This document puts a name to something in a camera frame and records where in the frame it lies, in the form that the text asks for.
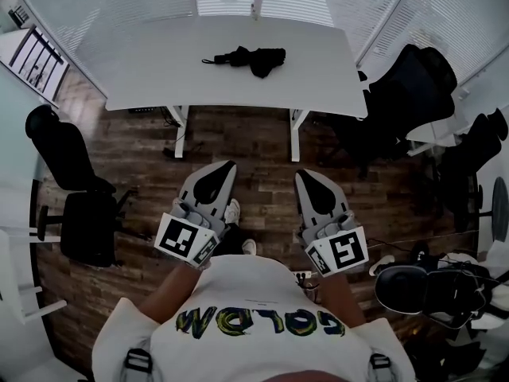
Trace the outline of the black round disc stand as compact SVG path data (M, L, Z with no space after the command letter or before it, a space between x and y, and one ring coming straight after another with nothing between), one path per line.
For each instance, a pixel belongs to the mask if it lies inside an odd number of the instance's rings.
M492 192L492 209L479 217L491 217L492 239L504 242L509 233L509 191L502 177L497 177Z

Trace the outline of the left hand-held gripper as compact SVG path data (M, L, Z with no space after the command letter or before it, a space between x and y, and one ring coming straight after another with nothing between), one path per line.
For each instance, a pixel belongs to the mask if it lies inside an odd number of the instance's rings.
M224 210L237 174L232 160L214 162L190 174L170 213L161 216L153 246L195 269L204 269L229 226ZM208 213L195 209L204 207Z

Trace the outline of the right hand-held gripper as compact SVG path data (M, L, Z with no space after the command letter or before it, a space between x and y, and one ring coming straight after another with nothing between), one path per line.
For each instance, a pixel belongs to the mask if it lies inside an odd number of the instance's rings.
M329 277L367 263L363 226L357 224L341 187L308 169L295 173L294 186L305 227L301 233L303 248L318 274Z

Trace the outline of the person's right forearm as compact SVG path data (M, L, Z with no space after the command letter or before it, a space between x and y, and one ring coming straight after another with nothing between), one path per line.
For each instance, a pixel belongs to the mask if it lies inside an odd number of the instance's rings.
M337 273L321 278L320 289L321 305L347 327L355 328L366 323L345 274Z

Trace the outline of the black folding umbrella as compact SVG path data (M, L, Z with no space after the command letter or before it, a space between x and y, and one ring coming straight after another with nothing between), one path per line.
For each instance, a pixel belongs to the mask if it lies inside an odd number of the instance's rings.
M233 68L248 66L254 76L265 79L274 68L282 66L285 60L286 50L283 48L258 48L255 51L249 51L243 46L239 46L233 52L215 55L212 60L202 59L201 62L215 65L229 64Z

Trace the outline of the black mesh office chair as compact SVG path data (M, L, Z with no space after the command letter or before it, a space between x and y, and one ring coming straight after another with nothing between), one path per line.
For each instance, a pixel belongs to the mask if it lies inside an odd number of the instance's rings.
M502 150L508 135L507 121L502 111L496 109L489 115L479 114L468 133L461 136L460 143L445 149L434 170L437 199L453 214L457 232L465 232L474 217L469 205L475 210L482 207L484 193L476 174Z

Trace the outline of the white table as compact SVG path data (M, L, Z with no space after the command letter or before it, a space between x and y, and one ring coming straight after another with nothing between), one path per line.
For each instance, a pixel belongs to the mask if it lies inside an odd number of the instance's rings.
M239 46L283 48L286 60L263 79L212 63L216 54ZM167 107L179 124L177 157L183 154L192 106L287 109L294 162L300 158L299 128L308 113L367 115L345 32L280 18L195 16L146 24L116 53L101 84L109 111Z

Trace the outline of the person's left forearm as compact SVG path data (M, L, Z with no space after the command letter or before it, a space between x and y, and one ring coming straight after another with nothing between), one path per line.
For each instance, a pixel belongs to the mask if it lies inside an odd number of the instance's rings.
M138 307L159 324L171 319L193 293L202 271L185 263L177 264L162 284Z

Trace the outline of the black office chair without headrest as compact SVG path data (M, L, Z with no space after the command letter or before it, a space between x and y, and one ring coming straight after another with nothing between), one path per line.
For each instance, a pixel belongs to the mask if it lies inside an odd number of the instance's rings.
M49 207L41 207L39 240L45 238L49 225L59 224L64 256L88 266L110 267L122 264L115 257L116 232L150 239L122 226L122 207L137 192L130 189L120 200L114 198L116 188L95 174L78 127L62 122L49 105L40 105L27 116L25 132L56 183L69 192L61 215L50 216Z

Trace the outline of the person's black trousers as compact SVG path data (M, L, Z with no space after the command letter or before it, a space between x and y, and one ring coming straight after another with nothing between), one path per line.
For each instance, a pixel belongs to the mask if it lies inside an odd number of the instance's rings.
M221 242L214 249L213 256L243 255L243 245L247 240L245 232L237 224L231 223Z

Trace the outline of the large black office chair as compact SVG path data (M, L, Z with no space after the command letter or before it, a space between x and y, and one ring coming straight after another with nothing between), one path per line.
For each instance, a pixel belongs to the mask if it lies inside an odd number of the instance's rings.
M338 145L322 162L345 150L364 178L374 160L405 157L410 149L407 135L412 130L454 114L452 93L456 87L453 68L437 49L406 45L389 70L363 91L366 118L328 117Z

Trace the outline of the person's white printed t-shirt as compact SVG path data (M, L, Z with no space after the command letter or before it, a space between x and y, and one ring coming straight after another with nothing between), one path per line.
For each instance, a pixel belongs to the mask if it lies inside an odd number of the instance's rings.
M138 307L120 299L101 329L92 350L95 382L120 382L134 348L151 356L153 382L368 382L373 353L390 358L397 382L416 380L388 320L347 327L272 259L212 258L163 324Z

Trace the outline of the white rack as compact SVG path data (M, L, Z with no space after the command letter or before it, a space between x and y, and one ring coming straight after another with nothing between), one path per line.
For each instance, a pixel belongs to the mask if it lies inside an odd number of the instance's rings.
M34 227L0 226L0 295L2 296L2 301L13 312L14 317L21 324L26 324L66 307L67 302L62 299L33 311L24 309L21 298L26 295L41 293L42 287L18 283L14 269L12 240L14 242L20 241L29 247L30 244L39 244L45 241L59 243L60 237L49 236L41 240L37 235L37 229Z

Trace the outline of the black and white framed picture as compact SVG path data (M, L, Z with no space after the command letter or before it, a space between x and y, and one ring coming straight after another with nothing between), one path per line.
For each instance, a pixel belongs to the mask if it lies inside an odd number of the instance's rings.
M0 35L0 60L45 100L56 102L69 63L35 25Z

